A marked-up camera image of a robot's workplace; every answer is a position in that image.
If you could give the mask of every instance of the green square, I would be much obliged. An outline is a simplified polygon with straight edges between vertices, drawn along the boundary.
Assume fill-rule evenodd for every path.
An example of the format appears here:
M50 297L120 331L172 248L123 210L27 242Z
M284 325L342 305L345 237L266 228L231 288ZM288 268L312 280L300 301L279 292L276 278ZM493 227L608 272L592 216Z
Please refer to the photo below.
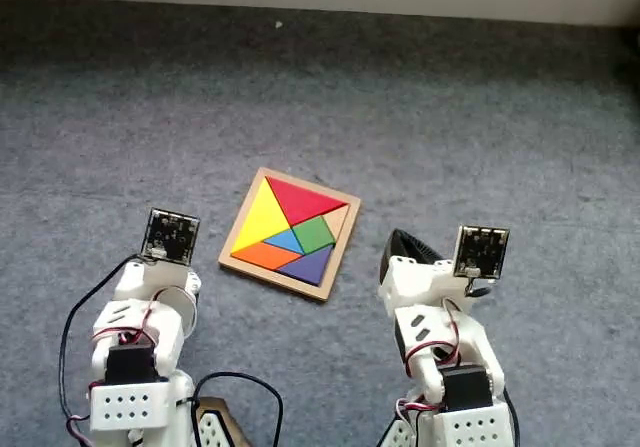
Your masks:
M310 254L335 242L321 215L294 226L293 232L305 254Z

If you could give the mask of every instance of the yellow triangle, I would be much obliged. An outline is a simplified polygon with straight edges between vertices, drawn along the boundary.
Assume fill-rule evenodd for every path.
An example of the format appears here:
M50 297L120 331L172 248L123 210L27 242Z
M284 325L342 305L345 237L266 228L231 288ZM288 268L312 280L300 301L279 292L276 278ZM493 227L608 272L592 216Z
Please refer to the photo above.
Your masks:
M289 228L267 179L262 179L231 253L272 237Z

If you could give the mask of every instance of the mounting holes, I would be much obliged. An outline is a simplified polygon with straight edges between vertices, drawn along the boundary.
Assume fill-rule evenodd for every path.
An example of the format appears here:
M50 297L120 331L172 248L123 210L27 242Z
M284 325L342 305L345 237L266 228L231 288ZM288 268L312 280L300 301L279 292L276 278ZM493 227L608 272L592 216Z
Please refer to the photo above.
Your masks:
M417 315L416 318L411 321L411 327L417 327L423 320L424 315Z
M416 335L416 340L417 340L418 342L421 342L422 340L424 340L424 338L425 338L427 335L429 335L429 332L430 332L430 331L429 331L429 329L422 329L422 330L420 331L420 333L418 333L418 335Z

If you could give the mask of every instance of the tangram puzzle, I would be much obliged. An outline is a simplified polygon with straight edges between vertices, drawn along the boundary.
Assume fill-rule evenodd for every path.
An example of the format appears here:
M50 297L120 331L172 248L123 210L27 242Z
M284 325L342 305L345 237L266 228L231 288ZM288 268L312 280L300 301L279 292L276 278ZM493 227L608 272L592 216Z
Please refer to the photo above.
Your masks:
M219 262L326 300L359 208L356 197L261 168Z

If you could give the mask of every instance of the purple triangle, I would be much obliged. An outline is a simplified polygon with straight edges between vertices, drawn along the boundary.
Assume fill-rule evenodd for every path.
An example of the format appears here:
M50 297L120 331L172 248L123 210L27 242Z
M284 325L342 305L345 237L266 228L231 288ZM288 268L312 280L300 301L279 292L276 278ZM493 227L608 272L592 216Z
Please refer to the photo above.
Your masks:
M277 271L308 284L318 285L322 281L324 269L329 261L333 245L327 245L308 255L283 265Z

